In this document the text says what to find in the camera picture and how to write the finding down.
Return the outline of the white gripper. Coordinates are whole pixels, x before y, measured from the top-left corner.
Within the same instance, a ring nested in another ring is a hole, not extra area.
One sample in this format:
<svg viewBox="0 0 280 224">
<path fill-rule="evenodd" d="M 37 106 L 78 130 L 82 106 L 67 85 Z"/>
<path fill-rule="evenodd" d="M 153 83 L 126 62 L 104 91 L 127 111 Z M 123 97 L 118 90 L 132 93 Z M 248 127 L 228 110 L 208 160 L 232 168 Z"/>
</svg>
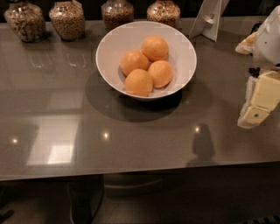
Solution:
<svg viewBox="0 0 280 224">
<path fill-rule="evenodd" d="M 253 61 L 271 70 L 280 69 L 280 5 L 264 20 L 257 32 L 248 35 L 235 50 L 253 53 Z M 266 120 L 280 102 L 280 73 L 265 71 L 257 78 L 248 78 L 246 102 L 241 108 L 237 125 L 253 129 Z"/>
</svg>

